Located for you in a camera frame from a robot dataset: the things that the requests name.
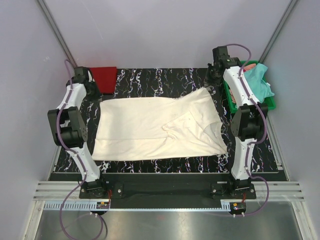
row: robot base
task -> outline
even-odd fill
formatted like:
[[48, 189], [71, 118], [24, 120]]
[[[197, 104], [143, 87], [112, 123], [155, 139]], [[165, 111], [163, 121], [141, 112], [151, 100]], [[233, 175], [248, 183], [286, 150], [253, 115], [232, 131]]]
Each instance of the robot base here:
[[100, 173], [100, 178], [95, 181], [85, 182], [80, 189], [80, 199], [121, 199], [124, 185], [120, 182], [110, 184]]
[[211, 195], [215, 200], [223, 199], [257, 199], [255, 186], [251, 183], [248, 188], [230, 190], [227, 183], [213, 183], [211, 184]]

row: red cloth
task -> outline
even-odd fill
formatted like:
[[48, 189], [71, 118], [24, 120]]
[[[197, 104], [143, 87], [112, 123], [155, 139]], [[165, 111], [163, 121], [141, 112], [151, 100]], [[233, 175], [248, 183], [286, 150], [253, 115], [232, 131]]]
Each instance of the red cloth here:
[[100, 93], [113, 94], [116, 89], [117, 68], [115, 66], [90, 67]]

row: metal floor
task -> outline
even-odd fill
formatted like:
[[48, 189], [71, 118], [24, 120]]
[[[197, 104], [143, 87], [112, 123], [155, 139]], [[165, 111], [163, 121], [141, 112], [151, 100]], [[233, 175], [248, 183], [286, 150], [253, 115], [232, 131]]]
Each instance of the metal floor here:
[[[248, 202], [247, 212], [259, 207]], [[76, 239], [94, 238], [100, 221], [84, 211], [64, 211], [63, 222]], [[103, 215], [108, 226], [99, 238], [107, 240], [302, 240], [290, 202], [269, 202], [254, 216], [233, 218], [226, 212], [110, 211]], [[59, 211], [44, 210], [36, 240], [64, 240]]]

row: white t-shirt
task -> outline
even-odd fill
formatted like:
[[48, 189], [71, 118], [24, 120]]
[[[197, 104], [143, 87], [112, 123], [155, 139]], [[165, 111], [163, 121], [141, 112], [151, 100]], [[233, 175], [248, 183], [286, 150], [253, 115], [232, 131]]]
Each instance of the white t-shirt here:
[[206, 88], [180, 98], [137, 97], [100, 103], [92, 158], [137, 161], [227, 152], [221, 120]]

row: teal cloth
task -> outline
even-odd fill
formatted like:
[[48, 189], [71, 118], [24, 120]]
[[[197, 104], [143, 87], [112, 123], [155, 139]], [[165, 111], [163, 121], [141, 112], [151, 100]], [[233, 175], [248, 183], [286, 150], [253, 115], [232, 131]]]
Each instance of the teal cloth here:
[[265, 98], [274, 96], [269, 84], [267, 84], [262, 78], [264, 77], [268, 67], [258, 63], [254, 68], [244, 72], [244, 77], [248, 82], [251, 91], [259, 99], [260, 103], [263, 103]]

